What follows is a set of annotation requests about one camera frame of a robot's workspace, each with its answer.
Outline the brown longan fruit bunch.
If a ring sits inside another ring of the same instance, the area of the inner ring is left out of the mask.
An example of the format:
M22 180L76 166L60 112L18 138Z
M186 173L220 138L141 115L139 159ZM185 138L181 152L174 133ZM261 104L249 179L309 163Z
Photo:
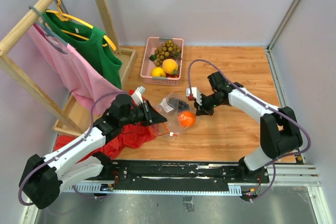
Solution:
M182 47L180 47L172 39L161 43L159 46L156 46L154 49L155 49L154 53L152 54L157 55L156 61L153 62L156 67L161 67L163 61L166 59L174 59L175 61L179 61L182 59Z

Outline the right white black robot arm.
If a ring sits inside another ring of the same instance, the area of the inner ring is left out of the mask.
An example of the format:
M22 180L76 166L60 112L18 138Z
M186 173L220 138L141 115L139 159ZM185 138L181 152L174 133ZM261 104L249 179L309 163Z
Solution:
M214 114L220 105L234 106L260 125L260 146L238 162L238 177L250 182L267 164L298 150L302 136L293 109L279 108L252 95L243 85L231 82L221 72L207 77L213 93L204 95L198 88L188 86L186 97L194 102L196 115Z

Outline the dark blueberry cluster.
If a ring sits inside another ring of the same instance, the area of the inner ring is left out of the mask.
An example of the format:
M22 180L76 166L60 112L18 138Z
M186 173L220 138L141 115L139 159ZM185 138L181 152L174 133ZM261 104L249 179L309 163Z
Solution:
M176 109L178 112L190 110L190 106L186 102L178 98L169 98L167 103L170 107Z

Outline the clear zip bag orange seal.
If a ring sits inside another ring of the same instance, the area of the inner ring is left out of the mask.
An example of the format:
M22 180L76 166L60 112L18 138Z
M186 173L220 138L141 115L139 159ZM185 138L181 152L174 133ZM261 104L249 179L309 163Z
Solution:
M190 130L193 126L188 128L181 127L178 119L178 115L180 114L180 112L178 112L176 109L173 109L168 105L167 102L169 98L178 98L187 103L186 99L182 98L177 93L173 92L169 93L166 97L162 99L162 101L158 105L154 107L157 112L159 112L161 115L167 118L167 122L153 125L150 128L156 137L166 136L171 139L174 139L182 135L184 132Z

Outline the yellow fake lemon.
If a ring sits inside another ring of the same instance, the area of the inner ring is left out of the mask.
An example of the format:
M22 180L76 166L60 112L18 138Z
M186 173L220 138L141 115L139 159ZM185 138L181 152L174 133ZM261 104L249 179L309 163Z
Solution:
M155 67L151 71L152 77L166 77L166 73L161 67Z

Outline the orange fake orange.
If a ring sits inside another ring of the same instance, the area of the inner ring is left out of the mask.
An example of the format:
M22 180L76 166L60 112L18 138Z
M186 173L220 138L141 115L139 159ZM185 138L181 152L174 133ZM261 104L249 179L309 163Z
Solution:
M196 123L196 115L191 111L182 111L178 115L178 120L183 128L192 127Z

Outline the small yellow fake fruit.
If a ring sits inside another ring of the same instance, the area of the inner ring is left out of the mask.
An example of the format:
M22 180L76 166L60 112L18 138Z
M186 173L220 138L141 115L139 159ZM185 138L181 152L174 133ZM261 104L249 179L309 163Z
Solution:
M167 74L177 74L179 66L174 59L166 59L162 63L162 69Z

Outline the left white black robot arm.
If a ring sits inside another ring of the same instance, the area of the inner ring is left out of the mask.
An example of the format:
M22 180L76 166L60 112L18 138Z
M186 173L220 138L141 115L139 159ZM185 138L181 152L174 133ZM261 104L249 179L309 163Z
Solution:
M166 121L149 101L136 105L130 95L118 94L82 135L52 153L43 157L35 154L27 160L19 181L19 202L45 209L63 191L85 179L108 179L112 161L95 150L119 136L126 125L151 126Z

